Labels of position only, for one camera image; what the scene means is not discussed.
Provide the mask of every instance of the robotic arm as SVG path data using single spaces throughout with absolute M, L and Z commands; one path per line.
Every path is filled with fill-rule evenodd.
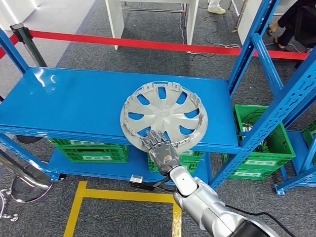
M 229 210 L 214 190 L 198 177 L 192 177 L 179 165 L 179 155 L 162 132 L 152 130 L 147 135 L 142 141 L 151 159 L 167 177 L 165 182 L 170 179 L 176 185 L 175 201 L 201 229 L 212 237 L 278 237 L 265 224 Z

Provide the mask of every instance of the stanchion post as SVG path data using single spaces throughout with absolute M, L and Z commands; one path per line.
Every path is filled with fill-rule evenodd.
M 29 54 L 39 67 L 45 67 L 48 65 L 44 61 L 43 57 L 39 53 L 35 43 L 32 40 L 32 36 L 29 33 L 29 29 L 25 27 L 23 24 L 19 23 L 13 26 L 10 26 L 11 29 L 15 34 L 19 42 L 23 43 Z M 17 135 L 17 140 L 22 143 L 29 144 L 34 143 L 41 140 L 41 137 L 29 137 L 29 136 L 21 136 Z
M 44 61 L 43 57 L 39 53 L 35 43 L 32 40 L 32 36 L 29 33 L 27 27 L 23 24 L 19 23 L 13 26 L 10 26 L 11 29 L 15 34 L 20 42 L 23 43 L 26 50 L 31 55 L 31 57 L 39 67 L 45 67 L 48 65 Z

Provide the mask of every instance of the yellow tape line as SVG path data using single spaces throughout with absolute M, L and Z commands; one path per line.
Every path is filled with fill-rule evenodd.
M 101 198 L 127 201 L 165 202 L 173 204 L 172 237 L 181 237 L 181 209 L 172 194 L 153 194 L 100 189 L 87 189 L 87 181 L 80 181 L 75 192 L 63 237 L 72 237 L 83 198 Z
M 172 210 L 172 237 L 181 237 L 182 210 L 175 201 Z
M 82 198 L 84 197 L 83 194 L 86 190 L 86 186 L 87 181 L 80 181 L 78 185 L 63 237 L 72 237 L 78 215 L 79 214 L 80 207 L 81 206 Z

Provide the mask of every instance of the floor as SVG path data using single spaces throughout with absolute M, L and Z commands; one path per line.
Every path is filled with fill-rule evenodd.
M 127 3 L 129 7 L 152 7 L 147 3 Z M 221 5 L 228 7 L 229 0 Z M 155 4 L 157 8 L 178 9 L 176 4 Z M 232 9 L 225 15 L 207 13 L 206 0 L 199 4 L 195 35 L 195 44 L 208 45 L 207 41 L 222 44 L 240 44 L 236 34 L 231 30 L 236 21 Z M 152 12 L 124 12 L 124 38 L 182 42 L 179 15 Z M 103 0 L 44 0 L 38 11 L 25 22 L 34 30 L 78 33 L 87 35 L 111 36 L 109 23 Z M 272 39 L 264 37 L 265 43 Z M 214 55 L 210 58 L 194 56 L 186 52 L 168 52 L 84 43 L 68 43 L 54 40 L 38 40 L 35 44 L 50 67 L 109 70 L 122 72 L 142 72 L 167 75 L 228 78 L 236 57 Z M 300 45 L 293 42 L 298 49 Z M 22 45 L 18 49 L 27 62 L 32 64 Z M 295 63 L 275 60 L 281 78 L 286 82 L 294 72 Z M 7 95 L 20 77 L 8 58 L 0 61 L 0 94 Z M 253 59 L 240 83 L 232 104 L 268 105 L 272 100 L 268 83 L 257 59 Z M 292 129 L 302 130 L 314 119 L 316 108 L 312 107 L 293 124 Z M 24 145 L 40 160 L 48 160 L 53 151 L 52 144 L 41 139 Z M 212 154 L 212 170 L 216 172 L 221 165 L 219 154 Z M 0 187 L 8 188 L 13 175 L 0 167 Z M 113 200 L 106 198 L 84 197 L 78 219 L 71 220 L 70 211 L 79 181 L 87 181 L 87 189 L 143 192 L 130 187 L 127 182 L 91 177 L 67 176 L 55 183 L 44 199 L 32 204 L 18 204 L 8 199 L 6 212 L 19 213 L 16 223 L 0 220 L 0 233 L 7 236 L 43 237 L 91 237 L 91 236 L 170 236 L 173 228 L 173 204 L 146 201 Z M 226 180 L 216 191 L 224 202 L 251 212 L 267 211 L 278 218 L 297 236 L 316 236 L 316 189 L 295 188 L 286 196 L 277 196 L 274 183 L 281 182 L 277 171 L 264 181 Z M 280 236 L 287 236 L 275 222 L 260 217 L 262 221 L 277 231 Z M 73 228 L 73 234 L 65 232 Z M 200 230 L 189 216 L 183 212 L 181 233 L 183 237 L 208 236 Z

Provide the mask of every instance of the slotted upright post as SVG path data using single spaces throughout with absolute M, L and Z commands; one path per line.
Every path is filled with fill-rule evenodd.
M 278 0 L 263 0 L 261 3 L 229 81 L 232 97 L 256 48 L 275 99 L 241 141 L 241 151 L 231 155 L 212 180 L 212 188 L 217 188 L 316 86 L 316 50 L 311 51 L 285 86 L 283 86 L 263 46 L 261 38 L 278 2 Z

